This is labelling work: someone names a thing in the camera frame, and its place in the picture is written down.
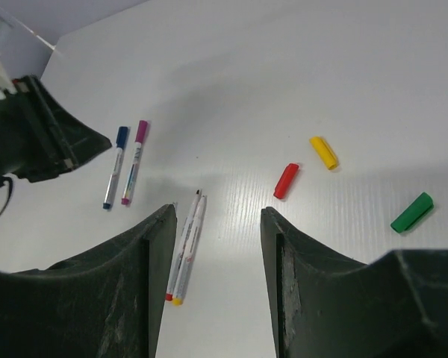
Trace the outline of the red-ended white pen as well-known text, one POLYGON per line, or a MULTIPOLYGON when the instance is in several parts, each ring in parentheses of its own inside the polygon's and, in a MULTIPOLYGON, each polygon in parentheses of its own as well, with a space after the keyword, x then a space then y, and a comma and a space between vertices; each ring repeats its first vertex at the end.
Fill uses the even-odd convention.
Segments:
POLYGON ((167 284, 167 292, 166 292, 166 296, 165 296, 165 300, 166 301, 171 301, 172 300, 172 294, 173 294, 174 289, 175 289, 175 285, 176 285, 176 281, 177 281, 177 278, 178 278, 178 273, 179 273, 182 257, 184 255, 184 249, 185 249, 186 241, 187 241, 187 238, 188 238, 188 231, 189 231, 189 229, 190 229, 190 227, 192 225, 193 218, 194 218, 194 215, 195 215, 195 212, 196 212, 196 208, 197 208, 197 205, 198 205, 199 200, 201 198, 201 192, 202 191, 200 189, 198 189, 196 191, 196 194, 194 195, 193 202, 190 205, 190 209, 188 210, 187 217, 184 220, 183 228, 182 228, 179 240, 178 240, 178 245, 177 245, 177 248, 175 250, 175 255, 174 255, 173 261, 172 261, 172 267, 171 267, 171 271, 170 271, 170 274, 169 274, 169 280, 168 280, 168 284, 167 284))

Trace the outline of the yellow-ended white pen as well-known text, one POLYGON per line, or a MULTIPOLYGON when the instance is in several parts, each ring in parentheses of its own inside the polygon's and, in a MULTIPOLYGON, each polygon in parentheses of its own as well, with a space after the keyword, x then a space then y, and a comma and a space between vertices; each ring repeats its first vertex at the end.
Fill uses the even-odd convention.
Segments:
POLYGON ((187 281, 189 277, 190 267, 193 262, 193 257, 196 250, 196 245, 199 240, 199 234, 202 228, 202 220, 205 214, 207 204, 207 196, 203 195, 197 204, 196 212, 193 217, 190 234, 187 238, 184 248, 181 266, 178 272, 175 289, 172 294, 172 303, 175 306, 181 306, 184 300, 185 291, 187 288, 187 281))

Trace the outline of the red pen cap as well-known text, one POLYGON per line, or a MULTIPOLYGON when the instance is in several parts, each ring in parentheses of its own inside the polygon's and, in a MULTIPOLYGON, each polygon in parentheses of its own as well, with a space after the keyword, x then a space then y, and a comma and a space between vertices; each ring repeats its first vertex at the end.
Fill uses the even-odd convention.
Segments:
POLYGON ((274 189, 273 196, 275 198, 282 200, 286 197, 288 190, 290 189, 298 172, 299 172, 299 164, 289 163, 286 166, 274 189))

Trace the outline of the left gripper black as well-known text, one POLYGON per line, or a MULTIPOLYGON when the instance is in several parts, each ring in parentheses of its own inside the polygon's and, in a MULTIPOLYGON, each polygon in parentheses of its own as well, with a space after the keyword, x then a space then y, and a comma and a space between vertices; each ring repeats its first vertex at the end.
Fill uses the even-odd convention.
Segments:
POLYGON ((112 146, 67 112, 36 76, 0 91, 0 187, 12 174, 31 183, 79 168, 112 146))

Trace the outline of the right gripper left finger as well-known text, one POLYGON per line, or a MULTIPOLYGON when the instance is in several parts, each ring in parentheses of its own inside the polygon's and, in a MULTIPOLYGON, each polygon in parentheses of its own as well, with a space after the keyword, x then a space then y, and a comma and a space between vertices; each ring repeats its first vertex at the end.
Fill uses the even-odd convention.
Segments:
POLYGON ((154 357, 176 226, 167 204, 48 269, 0 272, 0 357, 154 357))

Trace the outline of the blue pen cap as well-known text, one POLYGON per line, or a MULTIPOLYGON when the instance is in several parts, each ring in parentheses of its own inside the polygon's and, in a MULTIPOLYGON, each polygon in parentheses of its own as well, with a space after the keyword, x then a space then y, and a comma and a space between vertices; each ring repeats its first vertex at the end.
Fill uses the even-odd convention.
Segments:
POLYGON ((128 138, 129 127, 120 126, 116 136, 116 146, 117 148, 124 149, 128 138))

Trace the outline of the purple pen cap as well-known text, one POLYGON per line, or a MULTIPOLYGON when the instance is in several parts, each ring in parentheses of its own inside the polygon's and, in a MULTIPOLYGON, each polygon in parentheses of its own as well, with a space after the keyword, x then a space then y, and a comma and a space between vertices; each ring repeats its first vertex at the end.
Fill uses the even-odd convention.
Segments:
POLYGON ((137 132, 135 137, 135 142, 138 142, 140 144, 143 143, 145 136, 146 136, 146 130, 148 127, 148 122, 144 120, 140 120, 139 124, 137 126, 137 132))

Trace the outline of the purple-ended white pen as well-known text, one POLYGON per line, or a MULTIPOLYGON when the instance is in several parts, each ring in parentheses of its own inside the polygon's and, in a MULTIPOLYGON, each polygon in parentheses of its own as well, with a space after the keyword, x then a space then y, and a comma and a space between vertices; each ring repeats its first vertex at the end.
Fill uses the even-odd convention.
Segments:
POLYGON ((128 206, 131 203, 132 193, 136 184, 137 173, 140 165, 140 158, 142 154, 142 142, 134 143, 134 154, 131 162, 131 167, 128 177, 125 182, 124 192, 121 197, 121 205, 128 206))

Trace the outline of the green pen cap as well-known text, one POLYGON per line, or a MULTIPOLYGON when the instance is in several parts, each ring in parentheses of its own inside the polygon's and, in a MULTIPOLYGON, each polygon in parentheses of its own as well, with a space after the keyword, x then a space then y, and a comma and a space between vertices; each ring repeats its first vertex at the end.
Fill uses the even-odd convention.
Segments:
POLYGON ((410 231, 434 208, 432 197, 422 192, 400 215, 391 222, 391 228, 397 233, 410 231))

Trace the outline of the blue-ended white pen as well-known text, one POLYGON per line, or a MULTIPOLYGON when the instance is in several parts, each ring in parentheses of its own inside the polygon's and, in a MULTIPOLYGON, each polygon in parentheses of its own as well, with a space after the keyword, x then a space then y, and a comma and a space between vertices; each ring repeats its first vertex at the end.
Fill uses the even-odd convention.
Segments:
POLYGON ((119 181, 119 174, 122 168, 123 148, 117 147, 115 150, 115 161, 113 169, 108 180, 108 187, 105 193, 105 198, 102 204, 104 210, 109 210, 113 206, 115 199, 116 187, 119 181))

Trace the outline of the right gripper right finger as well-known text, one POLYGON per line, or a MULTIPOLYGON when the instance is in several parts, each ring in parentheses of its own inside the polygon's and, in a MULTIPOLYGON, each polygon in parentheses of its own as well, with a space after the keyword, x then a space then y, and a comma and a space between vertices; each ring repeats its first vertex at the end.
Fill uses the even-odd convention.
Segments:
POLYGON ((261 211, 277 357, 448 357, 448 250, 392 250, 370 264, 261 211))

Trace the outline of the yellow pen cap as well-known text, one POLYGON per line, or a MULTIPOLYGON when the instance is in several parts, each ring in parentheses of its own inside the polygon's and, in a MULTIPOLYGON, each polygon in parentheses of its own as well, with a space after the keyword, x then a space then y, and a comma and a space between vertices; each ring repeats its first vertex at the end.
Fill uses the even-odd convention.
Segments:
POLYGON ((314 136, 309 139, 309 142, 328 170, 334 170, 338 167, 337 156, 323 137, 314 136))

